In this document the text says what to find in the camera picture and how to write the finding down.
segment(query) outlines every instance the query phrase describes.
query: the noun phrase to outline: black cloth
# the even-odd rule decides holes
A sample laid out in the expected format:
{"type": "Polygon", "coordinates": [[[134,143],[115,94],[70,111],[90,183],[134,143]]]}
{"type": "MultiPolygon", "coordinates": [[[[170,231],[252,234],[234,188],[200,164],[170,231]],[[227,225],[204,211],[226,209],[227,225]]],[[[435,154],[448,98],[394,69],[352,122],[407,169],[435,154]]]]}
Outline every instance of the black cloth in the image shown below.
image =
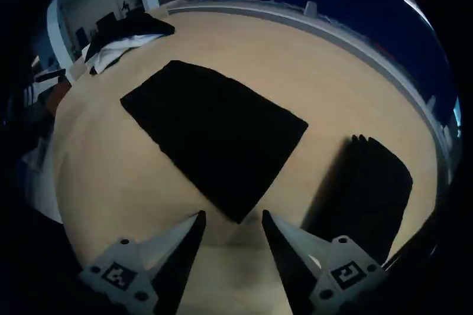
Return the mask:
{"type": "Polygon", "coordinates": [[[307,228],[331,241],[349,236],[379,264],[399,231],[412,177],[397,156],[373,138],[352,137],[326,203],[307,228]]]}
{"type": "Polygon", "coordinates": [[[234,79],[181,61],[169,62],[121,103],[183,174],[238,223],[308,126],[234,79]]]}
{"type": "Polygon", "coordinates": [[[174,34],[174,26],[160,21],[150,14],[137,14],[120,21],[110,23],[106,29],[100,30],[90,42],[85,62],[111,42],[144,34],[174,34]]]}

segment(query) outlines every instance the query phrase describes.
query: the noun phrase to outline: desk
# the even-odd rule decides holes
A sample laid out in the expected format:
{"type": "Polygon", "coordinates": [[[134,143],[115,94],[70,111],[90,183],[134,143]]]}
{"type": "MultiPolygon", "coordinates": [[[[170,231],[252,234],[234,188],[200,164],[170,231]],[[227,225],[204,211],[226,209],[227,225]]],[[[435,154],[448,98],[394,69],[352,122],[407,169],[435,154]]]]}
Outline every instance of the desk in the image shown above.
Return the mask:
{"type": "Polygon", "coordinates": [[[437,162],[428,127],[382,75],[315,35],[253,17],[184,12],[176,33],[85,73],[61,102],[53,137],[59,209],[86,265],[120,236],[144,240],[200,209],[207,228],[179,314],[290,314],[261,227],[268,209],[299,225],[342,143],[373,137],[413,177],[399,249],[435,205],[437,162]],[[241,225],[227,220],[160,151],[119,99],[170,60],[217,70],[309,123],[274,183],[241,225]]]}

